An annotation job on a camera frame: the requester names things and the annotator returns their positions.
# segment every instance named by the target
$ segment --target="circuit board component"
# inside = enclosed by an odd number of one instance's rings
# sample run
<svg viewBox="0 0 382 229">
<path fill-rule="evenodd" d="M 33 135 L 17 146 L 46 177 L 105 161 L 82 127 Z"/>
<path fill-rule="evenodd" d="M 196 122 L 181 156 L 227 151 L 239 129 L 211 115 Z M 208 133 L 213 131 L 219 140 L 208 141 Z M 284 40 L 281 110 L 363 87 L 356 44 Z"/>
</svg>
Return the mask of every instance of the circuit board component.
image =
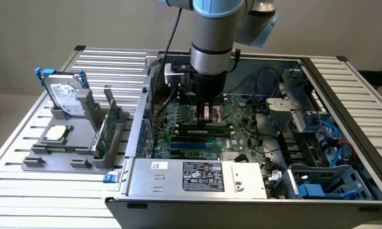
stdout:
<svg viewBox="0 0 382 229">
<path fill-rule="evenodd" d="M 240 101 L 245 99 L 233 96 L 225 103 L 213 105 L 211 120 L 203 124 L 196 119 L 196 106 L 172 102 L 156 121 L 153 158 L 233 160 L 244 154 L 251 162 L 261 162 L 263 154 L 255 153 L 260 151 L 255 144 L 259 135 L 249 134 L 241 126 L 245 107 L 237 105 Z M 247 129 L 259 134 L 255 126 L 248 125 Z"/>
<path fill-rule="evenodd" d="M 109 106 L 109 112 L 102 121 L 100 130 L 93 140 L 94 144 L 92 145 L 90 148 L 90 152 L 93 156 L 96 156 L 97 158 L 102 158 L 104 154 L 108 152 L 108 149 L 110 147 L 116 131 L 117 119 L 118 119 L 118 108 L 116 105 L 116 101 L 112 100 Z"/>
</svg>

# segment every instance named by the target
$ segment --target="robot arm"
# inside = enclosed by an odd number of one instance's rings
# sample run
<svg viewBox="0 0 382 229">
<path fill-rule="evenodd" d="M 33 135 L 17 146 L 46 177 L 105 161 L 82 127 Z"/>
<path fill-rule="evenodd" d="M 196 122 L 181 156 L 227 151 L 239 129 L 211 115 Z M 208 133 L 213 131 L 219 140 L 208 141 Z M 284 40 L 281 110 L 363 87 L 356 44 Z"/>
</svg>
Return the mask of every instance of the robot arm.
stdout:
<svg viewBox="0 0 382 229">
<path fill-rule="evenodd" d="M 191 90 L 199 107 L 224 88 L 232 44 L 260 47 L 276 20 L 272 0 L 157 0 L 195 11 L 191 44 Z"/>
</svg>

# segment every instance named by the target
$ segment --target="motherboard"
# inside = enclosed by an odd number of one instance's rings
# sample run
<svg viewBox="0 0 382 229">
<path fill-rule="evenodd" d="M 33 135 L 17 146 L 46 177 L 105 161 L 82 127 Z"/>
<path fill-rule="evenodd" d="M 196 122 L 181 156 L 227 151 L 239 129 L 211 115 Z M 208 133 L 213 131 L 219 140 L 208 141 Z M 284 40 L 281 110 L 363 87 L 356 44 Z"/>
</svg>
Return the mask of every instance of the motherboard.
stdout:
<svg viewBox="0 0 382 229">
<path fill-rule="evenodd" d="M 248 99 L 233 96 L 212 106 L 211 122 L 200 125 L 196 106 L 172 101 L 156 120 L 153 158 L 233 161 L 245 155 L 248 162 L 263 162 L 252 114 Z"/>
</svg>

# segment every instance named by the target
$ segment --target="green circuit board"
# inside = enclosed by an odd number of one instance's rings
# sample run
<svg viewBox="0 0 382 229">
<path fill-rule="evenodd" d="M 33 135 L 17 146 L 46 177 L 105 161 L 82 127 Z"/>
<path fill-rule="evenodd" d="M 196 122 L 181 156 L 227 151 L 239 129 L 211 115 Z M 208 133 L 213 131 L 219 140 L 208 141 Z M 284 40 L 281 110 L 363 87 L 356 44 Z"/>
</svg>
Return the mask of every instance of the green circuit board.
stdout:
<svg viewBox="0 0 382 229">
<path fill-rule="evenodd" d="M 256 135 L 249 134 L 241 126 L 241 115 L 245 111 L 245 117 L 251 118 L 252 111 L 247 106 L 240 106 L 239 102 L 245 103 L 241 97 L 232 97 L 223 104 L 212 107 L 212 123 L 217 126 L 232 126 L 231 137 L 205 137 L 205 148 L 172 149 L 171 144 L 184 144 L 187 142 L 173 142 L 176 137 L 175 127 L 183 125 L 195 125 L 197 122 L 195 106 L 188 104 L 171 103 L 156 120 L 156 147 L 153 158 L 195 158 L 207 160 L 232 160 L 239 154 L 245 154 L 249 162 L 261 162 L 263 154 L 252 150 L 252 146 L 259 139 Z M 247 129 L 259 133 L 256 126 L 251 122 L 245 125 Z"/>
<path fill-rule="evenodd" d="M 112 100 L 109 106 L 109 112 L 104 120 L 102 128 L 100 129 L 98 133 L 98 143 L 96 149 L 98 151 L 100 157 L 102 157 L 109 150 L 116 131 L 117 119 L 118 119 L 118 108 L 114 100 Z"/>
</svg>

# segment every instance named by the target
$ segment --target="capacitor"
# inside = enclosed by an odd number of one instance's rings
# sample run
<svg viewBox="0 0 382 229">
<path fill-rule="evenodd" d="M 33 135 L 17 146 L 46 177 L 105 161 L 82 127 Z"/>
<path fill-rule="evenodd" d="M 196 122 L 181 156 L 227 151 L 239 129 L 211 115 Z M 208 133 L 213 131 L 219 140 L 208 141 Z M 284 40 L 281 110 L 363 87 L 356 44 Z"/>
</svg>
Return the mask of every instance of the capacitor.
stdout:
<svg viewBox="0 0 382 229">
<path fill-rule="evenodd" d="M 239 107 L 243 108 L 243 107 L 245 107 L 245 102 L 241 102 L 241 101 L 240 101 L 240 102 L 237 103 L 237 105 L 239 105 Z"/>
</svg>

